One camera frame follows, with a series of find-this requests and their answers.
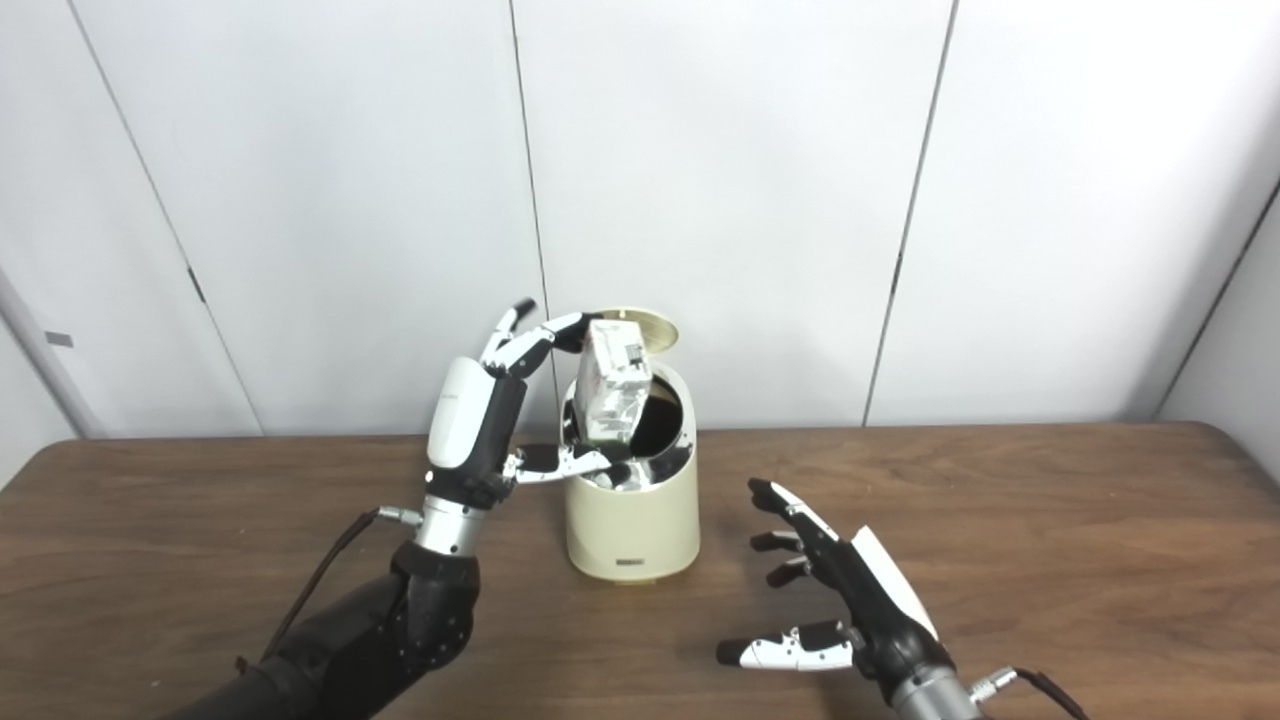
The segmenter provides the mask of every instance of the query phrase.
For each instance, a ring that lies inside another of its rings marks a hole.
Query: open lid
[[[644,340],[644,350],[649,355],[666,352],[680,340],[680,331],[676,329],[676,325],[652,310],[609,307],[596,310],[596,313],[608,320],[631,320],[640,325],[640,338]]]

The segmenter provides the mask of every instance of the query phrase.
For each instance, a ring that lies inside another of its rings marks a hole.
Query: robotic hand
[[[552,350],[581,352],[594,318],[575,313],[516,336],[534,307],[529,299],[516,304],[479,360],[451,365],[428,441],[422,511],[380,507],[361,515],[321,561],[262,660],[238,661],[238,679],[165,717],[365,720],[466,648],[480,596],[475,547],[485,515],[521,482],[602,470],[623,459],[558,446],[508,455],[525,379]],[[378,518],[416,530],[392,556],[390,571],[292,625],[329,562]]]
[[[841,670],[858,667],[879,684],[884,702],[901,720],[986,720],[986,702],[1018,678],[1048,694],[1071,717],[1084,711],[1041,673],[1004,667],[964,687],[956,666],[929,620],[928,612],[870,528],[842,541],[803,500],[777,483],[748,482],[751,503],[781,516],[794,532],[771,532],[751,538],[756,551],[801,553],[765,577],[780,588],[812,575],[835,589],[849,609],[850,624],[828,620],[792,628],[783,634],[719,643],[723,665],[769,670]]]

